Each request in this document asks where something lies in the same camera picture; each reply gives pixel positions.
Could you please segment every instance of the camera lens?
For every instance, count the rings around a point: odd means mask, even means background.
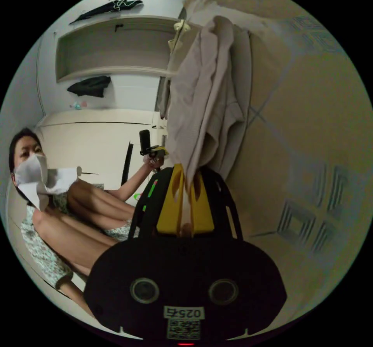
[[[236,300],[238,286],[233,280],[221,279],[215,281],[209,289],[210,300],[217,305],[228,305]]]
[[[131,284],[131,296],[143,304],[155,302],[159,297],[157,284],[149,278],[139,278]]]

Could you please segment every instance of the qr code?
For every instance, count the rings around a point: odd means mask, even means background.
[[[200,339],[200,321],[168,320],[168,339]]]

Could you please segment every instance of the woman's leg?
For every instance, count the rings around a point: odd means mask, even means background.
[[[113,195],[110,195],[83,180],[78,180],[70,187],[68,191],[68,201],[69,206],[71,204],[70,202],[73,201],[74,206],[70,206],[70,208],[74,213],[81,217],[83,216],[81,215],[79,206],[91,211],[92,213],[119,221],[131,219],[134,212],[133,206],[128,205]]]
[[[73,211],[77,216],[86,221],[90,221],[101,229],[116,229],[122,227],[125,224],[124,220],[112,219],[105,215],[93,212],[92,210],[80,204],[72,196],[68,196],[68,203],[69,209]]]
[[[72,228],[53,213],[35,211],[33,224],[39,236],[70,263],[91,269],[113,244],[104,244]]]
[[[98,230],[87,226],[86,224],[82,223],[81,221],[78,221],[78,220],[76,220],[76,219],[74,219],[74,218],[72,218],[72,217],[70,217],[66,214],[63,214],[60,210],[58,210],[56,208],[53,209],[52,211],[51,211],[51,213],[54,216],[56,216],[57,218],[59,218],[60,220],[62,220],[64,223],[66,223],[69,226],[71,226],[72,228],[82,232],[83,234],[95,239],[96,241],[102,242],[103,244],[106,244],[106,245],[109,245],[109,246],[119,242],[115,238],[108,237],[105,234],[102,234],[101,232],[99,232]]]
[[[77,271],[77,272],[80,272],[86,276],[89,276],[91,274],[91,270],[89,268],[86,268],[86,267],[83,267],[79,264],[76,264],[76,263],[72,263],[72,266],[74,267],[74,269]]]

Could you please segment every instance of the floral dress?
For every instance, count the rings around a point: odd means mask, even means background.
[[[104,189],[103,184],[94,184],[94,186]],[[75,217],[67,208],[67,193],[53,196],[53,204],[63,213]],[[26,218],[21,223],[21,233],[27,249],[29,250],[35,263],[41,268],[45,279],[55,289],[64,278],[72,278],[75,269],[66,263],[54,250],[52,250],[39,236],[32,224],[32,216],[35,207],[27,206]],[[102,232],[118,241],[125,241],[128,238],[131,220],[125,222],[124,226],[116,229],[102,230]],[[135,237],[138,236],[138,228],[135,231]]]

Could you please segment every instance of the wall shelf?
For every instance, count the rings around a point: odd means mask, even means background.
[[[129,16],[73,30],[58,40],[56,81],[110,73],[172,76],[168,41],[175,38],[179,21]]]

